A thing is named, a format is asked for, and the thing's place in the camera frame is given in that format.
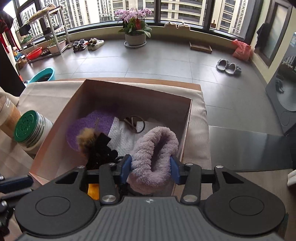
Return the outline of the orange sponge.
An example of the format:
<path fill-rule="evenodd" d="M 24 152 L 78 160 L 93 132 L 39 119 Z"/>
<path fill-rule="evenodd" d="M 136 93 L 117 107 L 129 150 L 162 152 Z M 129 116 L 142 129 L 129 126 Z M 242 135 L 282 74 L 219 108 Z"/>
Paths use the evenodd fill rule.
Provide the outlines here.
<path fill-rule="evenodd" d="M 99 200 L 99 184 L 88 184 L 88 192 L 87 194 L 93 199 L 93 200 Z"/>

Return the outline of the brown furry plush toy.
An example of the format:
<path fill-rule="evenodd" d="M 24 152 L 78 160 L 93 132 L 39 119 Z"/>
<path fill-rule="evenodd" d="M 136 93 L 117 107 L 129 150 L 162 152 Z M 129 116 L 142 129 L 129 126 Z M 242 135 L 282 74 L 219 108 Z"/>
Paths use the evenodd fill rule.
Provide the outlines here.
<path fill-rule="evenodd" d="M 76 137 L 79 151 L 87 159 L 86 169 L 96 170 L 101 165 L 115 163 L 117 150 L 112 150 L 108 143 L 111 138 L 104 133 L 96 132 L 94 128 L 84 128 Z"/>

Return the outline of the white paper towel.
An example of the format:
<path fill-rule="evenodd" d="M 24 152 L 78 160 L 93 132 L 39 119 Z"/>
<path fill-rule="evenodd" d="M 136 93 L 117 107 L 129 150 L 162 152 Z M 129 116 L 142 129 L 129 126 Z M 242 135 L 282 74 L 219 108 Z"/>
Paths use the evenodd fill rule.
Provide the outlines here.
<path fill-rule="evenodd" d="M 118 118 L 114 118 L 113 124 L 109 131 L 108 137 L 111 141 L 107 144 L 112 150 L 116 150 L 119 156 L 125 156 L 130 154 L 138 139 L 142 138 L 148 131 L 157 127 L 164 126 L 162 123 L 156 122 L 156 120 L 149 118 L 145 121 L 145 129 L 141 133 L 134 133 L 129 126 Z M 137 123 L 137 129 L 142 128 L 142 123 Z"/>

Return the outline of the purple sponge pad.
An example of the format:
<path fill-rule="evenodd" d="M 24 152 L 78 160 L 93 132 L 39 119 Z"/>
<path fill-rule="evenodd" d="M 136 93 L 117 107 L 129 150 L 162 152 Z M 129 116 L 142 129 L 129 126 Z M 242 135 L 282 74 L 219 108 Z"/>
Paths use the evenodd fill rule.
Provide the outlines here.
<path fill-rule="evenodd" d="M 109 134 L 111 126 L 115 118 L 115 113 L 103 110 L 95 110 L 88 114 L 86 117 L 77 119 L 69 125 L 66 132 L 66 140 L 70 148 L 79 151 L 76 137 L 85 128 L 93 128 L 97 132 L 102 132 L 106 135 Z"/>

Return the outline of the brown cord star ornament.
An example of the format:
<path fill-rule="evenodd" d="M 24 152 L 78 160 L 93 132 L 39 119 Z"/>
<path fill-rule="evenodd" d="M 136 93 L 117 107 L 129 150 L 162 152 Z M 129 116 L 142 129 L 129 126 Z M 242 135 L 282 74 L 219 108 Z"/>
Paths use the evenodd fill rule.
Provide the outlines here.
<path fill-rule="evenodd" d="M 129 128 L 134 132 L 134 133 L 141 133 L 145 129 L 145 121 L 142 117 L 138 115 L 131 115 L 129 117 L 124 118 L 123 120 Z M 142 128 L 140 130 L 137 129 L 137 123 L 142 123 Z"/>

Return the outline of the pink cardboard box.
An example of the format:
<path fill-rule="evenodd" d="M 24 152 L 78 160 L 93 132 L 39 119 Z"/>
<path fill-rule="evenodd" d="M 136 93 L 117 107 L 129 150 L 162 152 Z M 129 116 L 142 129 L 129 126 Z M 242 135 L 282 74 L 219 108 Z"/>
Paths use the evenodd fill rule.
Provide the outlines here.
<path fill-rule="evenodd" d="M 107 135 L 108 146 L 123 156 L 147 132 L 164 126 L 179 142 L 174 158 L 182 159 L 192 100 L 172 92 L 169 86 L 85 80 L 54 81 L 48 87 L 54 91 L 53 100 L 46 102 L 53 126 L 30 169 L 40 184 L 87 163 L 77 143 L 85 128 Z"/>

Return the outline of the green lid glass jar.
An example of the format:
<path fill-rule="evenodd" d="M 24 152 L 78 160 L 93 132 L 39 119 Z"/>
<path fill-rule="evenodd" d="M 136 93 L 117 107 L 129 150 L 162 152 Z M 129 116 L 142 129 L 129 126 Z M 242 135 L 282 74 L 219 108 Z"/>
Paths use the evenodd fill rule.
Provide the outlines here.
<path fill-rule="evenodd" d="M 14 140 L 29 155 L 36 155 L 53 123 L 35 110 L 24 113 L 14 130 Z"/>

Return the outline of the clear lid powder jar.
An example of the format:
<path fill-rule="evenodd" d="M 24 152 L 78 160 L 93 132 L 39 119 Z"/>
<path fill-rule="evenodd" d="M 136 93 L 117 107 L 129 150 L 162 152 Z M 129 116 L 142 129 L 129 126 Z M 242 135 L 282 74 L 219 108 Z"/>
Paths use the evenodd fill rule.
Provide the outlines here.
<path fill-rule="evenodd" d="M 21 117 L 20 111 L 11 102 L 11 100 L 6 97 L 1 97 L 1 112 L 0 112 L 0 126 L 1 131 L 3 131 L 10 138 L 14 137 L 14 130 L 16 124 Z"/>

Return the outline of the grey slippers pair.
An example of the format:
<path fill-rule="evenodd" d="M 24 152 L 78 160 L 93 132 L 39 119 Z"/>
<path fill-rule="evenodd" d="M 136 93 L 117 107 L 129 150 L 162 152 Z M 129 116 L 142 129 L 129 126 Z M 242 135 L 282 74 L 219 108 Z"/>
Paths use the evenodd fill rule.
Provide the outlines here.
<path fill-rule="evenodd" d="M 229 63 L 226 59 L 220 59 L 217 62 L 216 69 L 232 76 L 240 76 L 242 72 L 241 68 L 236 63 Z"/>

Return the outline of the teal plastic basin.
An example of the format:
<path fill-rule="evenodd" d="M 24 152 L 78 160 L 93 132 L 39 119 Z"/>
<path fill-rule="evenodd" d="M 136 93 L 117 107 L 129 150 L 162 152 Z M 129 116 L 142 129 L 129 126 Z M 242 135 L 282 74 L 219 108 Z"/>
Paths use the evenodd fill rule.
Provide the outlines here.
<path fill-rule="evenodd" d="M 55 69 L 52 67 L 45 68 L 37 73 L 30 80 L 26 81 L 25 84 L 34 83 L 34 82 L 46 82 L 55 80 Z"/>

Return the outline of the grey washing machine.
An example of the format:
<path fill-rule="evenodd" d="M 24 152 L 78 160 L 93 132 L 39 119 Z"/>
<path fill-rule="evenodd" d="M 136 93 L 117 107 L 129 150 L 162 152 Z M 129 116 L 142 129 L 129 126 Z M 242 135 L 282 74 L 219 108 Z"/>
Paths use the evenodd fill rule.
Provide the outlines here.
<path fill-rule="evenodd" d="M 265 88 L 285 136 L 295 132 L 295 85 L 295 35 L 293 35 L 280 65 Z"/>

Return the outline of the brown wooden tray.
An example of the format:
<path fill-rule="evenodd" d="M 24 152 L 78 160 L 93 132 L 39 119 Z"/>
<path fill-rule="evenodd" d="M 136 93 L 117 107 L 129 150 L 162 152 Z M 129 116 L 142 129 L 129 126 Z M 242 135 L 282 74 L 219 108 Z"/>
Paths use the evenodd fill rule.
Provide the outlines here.
<path fill-rule="evenodd" d="M 190 49 L 194 51 L 208 53 L 208 54 L 212 53 L 212 48 L 210 45 L 202 45 L 202 44 L 190 42 Z"/>

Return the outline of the pair of sneakers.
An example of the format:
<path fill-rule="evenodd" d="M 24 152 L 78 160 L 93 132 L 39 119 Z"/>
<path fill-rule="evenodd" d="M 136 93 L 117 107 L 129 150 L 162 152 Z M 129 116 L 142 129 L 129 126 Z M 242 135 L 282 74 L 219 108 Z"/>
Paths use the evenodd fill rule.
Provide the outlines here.
<path fill-rule="evenodd" d="M 104 40 L 99 40 L 96 38 L 91 38 L 89 41 L 85 39 L 80 39 L 75 41 L 72 45 L 73 52 L 83 51 L 88 49 L 89 51 L 95 51 L 104 45 Z"/>

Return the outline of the pink plastic bag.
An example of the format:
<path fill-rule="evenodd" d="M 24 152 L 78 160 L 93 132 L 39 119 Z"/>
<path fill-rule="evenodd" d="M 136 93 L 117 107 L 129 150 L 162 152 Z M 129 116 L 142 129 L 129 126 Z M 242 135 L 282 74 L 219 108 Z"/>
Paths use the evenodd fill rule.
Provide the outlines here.
<path fill-rule="evenodd" d="M 233 40 L 232 44 L 236 47 L 232 56 L 239 60 L 248 62 L 253 53 L 251 46 L 237 39 Z"/>

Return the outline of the red plastic basin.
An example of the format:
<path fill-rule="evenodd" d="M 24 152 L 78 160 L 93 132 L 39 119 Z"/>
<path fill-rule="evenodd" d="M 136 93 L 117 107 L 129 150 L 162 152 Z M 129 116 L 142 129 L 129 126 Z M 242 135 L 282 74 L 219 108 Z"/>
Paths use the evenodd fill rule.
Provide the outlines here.
<path fill-rule="evenodd" d="M 34 49 L 29 54 L 27 54 L 27 59 L 32 61 L 32 60 L 39 58 L 41 56 L 42 50 L 43 50 L 42 47 L 38 47 L 38 48 Z"/>

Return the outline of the potted pink orchid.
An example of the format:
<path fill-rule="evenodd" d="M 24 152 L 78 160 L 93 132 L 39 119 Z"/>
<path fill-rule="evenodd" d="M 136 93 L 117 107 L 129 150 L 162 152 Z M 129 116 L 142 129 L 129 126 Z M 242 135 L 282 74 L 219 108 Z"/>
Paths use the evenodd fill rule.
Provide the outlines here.
<path fill-rule="evenodd" d="M 141 48 L 147 43 L 147 38 L 151 37 L 152 28 L 145 19 L 152 15 L 150 9 L 120 9 L 114 15 L 118 21 L 122 21 L 122 29 L 118 32 L 125 34 L 124 45 L 127 48 Z"/>

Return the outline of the metal shelf rack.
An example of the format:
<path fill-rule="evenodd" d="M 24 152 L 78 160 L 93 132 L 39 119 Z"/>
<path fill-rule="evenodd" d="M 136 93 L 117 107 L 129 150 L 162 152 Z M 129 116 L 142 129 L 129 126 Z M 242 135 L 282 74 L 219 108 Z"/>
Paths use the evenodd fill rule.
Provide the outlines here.
<path fill-rule="evenodd" d="M 65 1 L 13 1 L 21 50 L 28 63 L 61 55 L 70 45 L 64 19 Z M 28 60 L 27 54 L 42 47 L 41 56 Z"/>

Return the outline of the dark framed mirror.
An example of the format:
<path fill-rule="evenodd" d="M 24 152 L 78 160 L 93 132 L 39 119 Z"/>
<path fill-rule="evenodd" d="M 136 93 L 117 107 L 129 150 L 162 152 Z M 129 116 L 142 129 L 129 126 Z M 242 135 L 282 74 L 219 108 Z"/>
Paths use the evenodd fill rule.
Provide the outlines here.
<path fill-rule="evenodd" d="M 288 1 L 271 1 L 265 22 L 257 30 L 254 52 L 269 67 L 281 45 L 292 14 L 292 5 Z"/>

